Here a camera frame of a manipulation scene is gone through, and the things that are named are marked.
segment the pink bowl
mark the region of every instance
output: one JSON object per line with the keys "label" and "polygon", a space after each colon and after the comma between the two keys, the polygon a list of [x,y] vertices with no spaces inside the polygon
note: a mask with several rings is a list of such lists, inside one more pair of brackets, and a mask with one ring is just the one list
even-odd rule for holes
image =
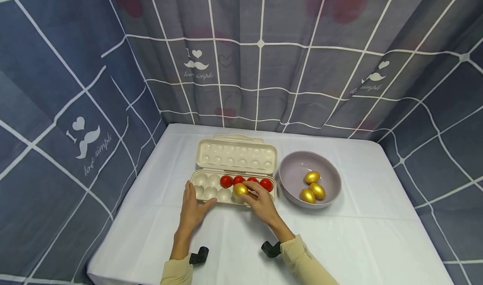
{"label": "pink bowl", "polygon": [[[320,184],[325,189],[325,199],[313,205],[299,197],[302,189],[308,189],[304,177],[310,171],[320,173]],[[337,169],[321,155],[309,151],[296,151],[282,159],[278,170],[280,188],[285,196],[296,205],[309,209],[324,208],[334,202],[342,190],[342,179]]]}

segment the fabric backdrop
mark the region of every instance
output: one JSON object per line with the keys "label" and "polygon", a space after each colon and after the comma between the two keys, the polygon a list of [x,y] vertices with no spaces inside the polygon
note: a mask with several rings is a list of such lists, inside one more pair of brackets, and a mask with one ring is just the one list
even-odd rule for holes
{"label": "fabric backdrop", "polygon": [[455,284],[479,284],[480,3],[0,0],[0,283],[91,284],[184,122],[381,143]]}
{"label": "fabric backdrop", "polygon": [[378,141],[454,282],[483,280],[482,0],[117,3],[167,123]]}
{"label": "fabric backdrop", "polygon": [[109,0],[0,0],[0,24],[0,284],[91,284],[165,123]]}

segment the right hand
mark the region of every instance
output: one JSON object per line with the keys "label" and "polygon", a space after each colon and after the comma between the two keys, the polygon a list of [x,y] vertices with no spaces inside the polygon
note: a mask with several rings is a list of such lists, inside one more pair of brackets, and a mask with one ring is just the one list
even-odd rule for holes
{"label": "right hand", "polygon": [[248,195],[241,196],[252,207],[255,215],[270,227],[280,221],[280,216],[275,209],[270,193],[255,181],[244,181],[243,184],[254,190],[258,195],[248,193]]}

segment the table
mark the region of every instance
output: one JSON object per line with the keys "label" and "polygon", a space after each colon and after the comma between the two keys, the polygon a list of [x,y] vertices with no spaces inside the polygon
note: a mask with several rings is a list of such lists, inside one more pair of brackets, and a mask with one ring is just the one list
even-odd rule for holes
{"label": "table", "polygon": [[[452,284],[381,146],[361,140],[171,124],[127,194],[107,237],[88,264],[97,285],[158,285],[178,226],[185,182],[197,145],[214,134],[263,138],[278,163],[293,151],[317,152],[339,170],[343,189],[324,210],[306,210],[279,190],[277,210],[340,284]],[[260,247],[270,229],[236,206],[215,206],[193,237],[191,252],[210,249],[193,284],[297,284],[282,258]]]}

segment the gold egg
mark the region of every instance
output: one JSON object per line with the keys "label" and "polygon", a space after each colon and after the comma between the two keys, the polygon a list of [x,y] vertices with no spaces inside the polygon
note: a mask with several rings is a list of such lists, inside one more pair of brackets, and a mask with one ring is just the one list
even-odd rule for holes
{"label": "gold egg", "polygon": [[315,203],[315,195],[314,193],[309,190],[309,189],[303,189],[301,191],[301,199],[304,200],[305,202],[308,202],[308,203],[312,203],[314,204]]}
{"label": "gold egg", "polygon": [[314,182],[317,182],[320,179],[320,174],[318,171],[311,171],[305,174],[305,177],[303,180],[305,180],[306,183],[311,184]]}
{"label": "gold egg", "polygon": [[248,194],[248,187],[245,186],[245,184],[237,183],[233,186],[233,193],[235,193],[236,196]]}
{"label": "gold egg", "polygon": [[322,200],[325,198],[325,190],[324,188],[318,184],[318,183],[311,183],[310,184],[310,187],[309,187],[309,190],[312,191],[312,193],[314,193],[315,197],[318,199],[318,200]]}

